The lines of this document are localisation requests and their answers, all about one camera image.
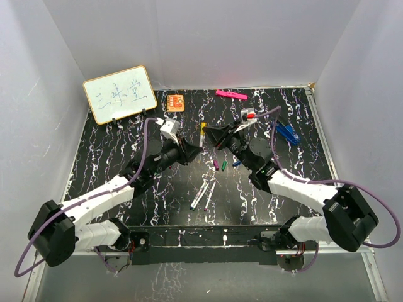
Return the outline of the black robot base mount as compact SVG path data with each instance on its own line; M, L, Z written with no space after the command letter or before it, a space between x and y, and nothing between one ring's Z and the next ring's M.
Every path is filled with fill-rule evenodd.
M120 247L134 265L258 263L300 269L317 244L284 243L278 225L130 226Z

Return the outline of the white yellow marker pen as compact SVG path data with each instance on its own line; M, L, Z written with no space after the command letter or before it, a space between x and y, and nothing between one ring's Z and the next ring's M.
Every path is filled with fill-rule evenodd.
M202 126L201 131L200 131L199 147L203 147L204 140L205 140L205 132L204 132L203 126Z

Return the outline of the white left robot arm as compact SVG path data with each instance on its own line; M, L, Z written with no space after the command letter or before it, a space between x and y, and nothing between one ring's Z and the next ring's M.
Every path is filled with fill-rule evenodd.
M162 171L175 163L188 165L201 152L201 147L184 138L177 142L171 139L164 143L152 141L145 155L132 158L104 185L61 204L53 200L42 204L28 239L50 267L65 262L76 250L101 245L125 250L130 243L130 231L124 223L116 218L102 223L93 223L93 220L145 193Z

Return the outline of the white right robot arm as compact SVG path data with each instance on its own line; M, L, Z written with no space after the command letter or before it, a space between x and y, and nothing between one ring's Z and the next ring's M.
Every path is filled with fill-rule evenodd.
M214 147L229 149L250 170L249 180L258 190L292 199L319 213L315 217L292 217L274 235L261 235L263 244L293 250L302 242L326 241L355 252L378 225L376 214L355 186L288 178L274 163L269 142L264 138L247 141L235 123L206 126L203 131Z

